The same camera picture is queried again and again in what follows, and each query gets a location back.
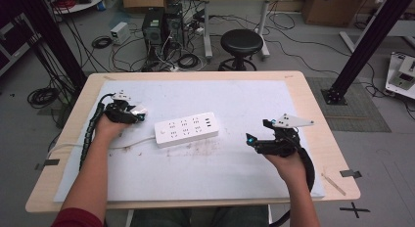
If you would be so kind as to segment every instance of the human arm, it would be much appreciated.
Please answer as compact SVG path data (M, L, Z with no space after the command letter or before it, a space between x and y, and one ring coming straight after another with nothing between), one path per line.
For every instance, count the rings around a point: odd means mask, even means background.
M320 226L305 180L305 168L298 153L286 158L265 155L286 182L291 203L291 227Z
M107 150L113 139L127 126L127 124L111 122L104 114L101 116L88 155L61 210L72 207L84 209L104 223L108 193Z

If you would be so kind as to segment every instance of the white power strip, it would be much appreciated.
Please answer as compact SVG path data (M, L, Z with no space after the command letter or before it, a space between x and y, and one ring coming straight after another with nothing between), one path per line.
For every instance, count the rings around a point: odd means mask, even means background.
M201 113L155 124L159 148L180 145L219 134L213 113Z

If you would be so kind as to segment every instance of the person's right arm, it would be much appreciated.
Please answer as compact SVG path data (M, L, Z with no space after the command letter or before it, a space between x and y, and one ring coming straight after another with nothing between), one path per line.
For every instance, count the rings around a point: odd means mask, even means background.
M290 193L291 227L320 226L305 180L305 168L298 153L286 158L265 156L277 168Z

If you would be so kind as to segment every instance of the black metal pole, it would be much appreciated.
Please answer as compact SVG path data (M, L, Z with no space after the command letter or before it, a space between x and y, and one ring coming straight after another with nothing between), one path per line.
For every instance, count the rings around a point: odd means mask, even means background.
M412 0L387 0L385 2L384 7L373 20L339 77L328 91L323 91L323 94L327 94L325 97L328 99L328 104L336 104L344 98L351 83L411 2Z
M19 0L24 15L55 55L68 78L75 87L78 96L86 82L86 75L73 55L58 25L54 23L44 0Z

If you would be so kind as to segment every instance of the stool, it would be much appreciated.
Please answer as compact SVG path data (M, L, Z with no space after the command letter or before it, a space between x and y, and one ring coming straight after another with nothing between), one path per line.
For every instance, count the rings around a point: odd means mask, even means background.
M230 70L247 70L244 63L250 64L256 70L256 66L252 62L245 60L245 57L252 56L261 50L263 40L259 34L248 29L233 29L222 35L220 45L234 58L221 62L219 70L225 70L226 68ZM232 67L226 64L231 61L233 62Z

